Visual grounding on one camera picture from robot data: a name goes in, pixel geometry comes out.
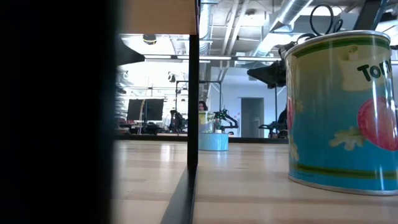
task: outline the black shelf edge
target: black shelf edge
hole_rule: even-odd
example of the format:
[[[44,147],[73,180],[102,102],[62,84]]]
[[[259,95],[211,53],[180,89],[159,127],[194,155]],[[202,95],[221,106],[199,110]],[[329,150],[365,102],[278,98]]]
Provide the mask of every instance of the black shelf edge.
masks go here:
[[[197,169],[185,168],[160,224],[190,224],[195,208]]]
[[[133,141],[175,141],[187,142],[187,136],[154,136],[154,135],[117,135],[116,140]],[[229,138],[229,143],[247,143],[247,144],[288,144],[287,139],[269,139],[269,138]]]

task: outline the cable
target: cable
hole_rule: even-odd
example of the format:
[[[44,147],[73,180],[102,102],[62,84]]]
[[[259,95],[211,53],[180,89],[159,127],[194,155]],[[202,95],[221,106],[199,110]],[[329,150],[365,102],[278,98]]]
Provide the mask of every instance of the cable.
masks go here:
[[[123,73],[123,78],[129,79],[129,71]]]
[[[320,34],[319,32],[317,32],[317,30],[314,28],[313,22],[312,22],[312,18],[313,18],[314,12],[315,12],[319,7],[322,7],[322,6],[323,6],[323,7],[326,7],[326,8],[329,10],[329,12],[330,12],[330,23],[329,23],[328,29],[327,29],[326,32],[325,32],[325,35],[326,35],[326,34],[329,34],[332,28],[333,28],[333,33],[340,31],[341,26],[343,26],[343,20],[342,20],[342,19],[339,19],[339,20],[337,20],[336,23],[334,23],[334,17],[335,17],[335,15],[334,15],[334,13],[333,13],[332,8],[331,8],[330,6],[328,6],[328,5],[326,5],[326,4],[320,4],[320,5],[315,6],[315,7],[312,9],[312,12],[311,12],[311,15],[310,15],[310,25],[311,25],[311,30],[312,30],[312,32],[314,32],[314,34],[316,34],[317,36],[321,36],[321,34]]]
[[[141,128],[142,128],[142,109],[144,108],[144,104],[145,104],[145,100],[142,101],[142,103],[141,103],[141,109],[140,109],[140,112],[139,112],[139,121],[140,121],[140,123],[139,123],[138,134],[141,134]]]
[[[298,37],[297,38],[297,41],[294,43],[294,44],[298,44],[299,43],[299,40],[301,39],[301,38],[305,38],[306,37],[306,39],[305,40],[308,40],[308,39],[312,39],[312,38],[314,38],[314,37],[317,37],[315,34],[303,34],[303,35],[301,35],[300,37]]]
[[[272,12],[272,10],[269,10],[267,7],[265,7],[263,4],[259,2],[259,0],[256,1],[260,6],[262,6],[264,9],[267,9],[268,12]]]
[[[224,103],[224,95],[222,92],[220,92],[220,94],[221,94],[221,108],[222,108]]]
[[[231,19],[231,13],[232,13],[232,8],[228,11],[226,17],[225,17],[225,22],[224,24],[226,25],[227,23],[229,23],[229,20]]]
[[[162,122],[163,122],[163,128],[166,126],[165,123],[166,123],[166,120],[167,120],[167,118],[168,118],[169,116],[170,116],[169,114],[166,115],[166,117],[162,120]]]

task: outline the blue can label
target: blue can label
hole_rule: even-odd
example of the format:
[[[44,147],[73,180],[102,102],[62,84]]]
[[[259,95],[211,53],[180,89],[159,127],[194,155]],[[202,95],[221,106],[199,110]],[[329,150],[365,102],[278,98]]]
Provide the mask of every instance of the blue can label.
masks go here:
[[[332,187],[398,190],[389,41],[342,36],[287,58],[289,175]]]

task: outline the metal can rim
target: metal can rim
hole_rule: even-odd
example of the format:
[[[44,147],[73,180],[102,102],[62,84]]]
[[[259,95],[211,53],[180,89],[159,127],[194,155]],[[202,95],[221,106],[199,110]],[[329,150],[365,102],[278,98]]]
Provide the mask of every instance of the metal can rim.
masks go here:
[[[301,43],[301,44],[298,44],[298,45],[292,47],[290,50],[288,50],[286,52],[285,59],[293,51],[295,51],[297,49],[300,49],[302,47],[306,47],[309,44],[313,44],[313,43],[316,43],[318,41],[325,40],[325,39],[328,39],[328,38],[341,37],[341,36],[347,36],[347,35],[376,35],[376,36],[384,37],[389,42],[391,42],[391,38],[387,34],[382,33],[382,32],[378,32],[378,31],[373,31],[373,30],[351,30],[351,31],[337,32],[337,33],[333,33],[333,34],[327,34],[327,35],[322,35],[322,36],[319,36],[319,37],[315,37],[315,38],[312,38],[310,40],[305,41],[304,43]]]

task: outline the tin can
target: tin can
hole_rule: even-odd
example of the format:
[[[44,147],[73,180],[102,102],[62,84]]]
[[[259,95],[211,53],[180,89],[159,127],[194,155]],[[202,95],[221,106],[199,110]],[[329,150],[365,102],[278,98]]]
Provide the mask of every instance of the tin can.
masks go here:
[[[398,194],[390,38],[324,35],[286,53],[289,178],[354,194]]]
[[[199,133],[213,133],[215,114],[208,111],[199,111]]]
[[[203,151],[227,151],[228,134],[199,133],[198,148]]]

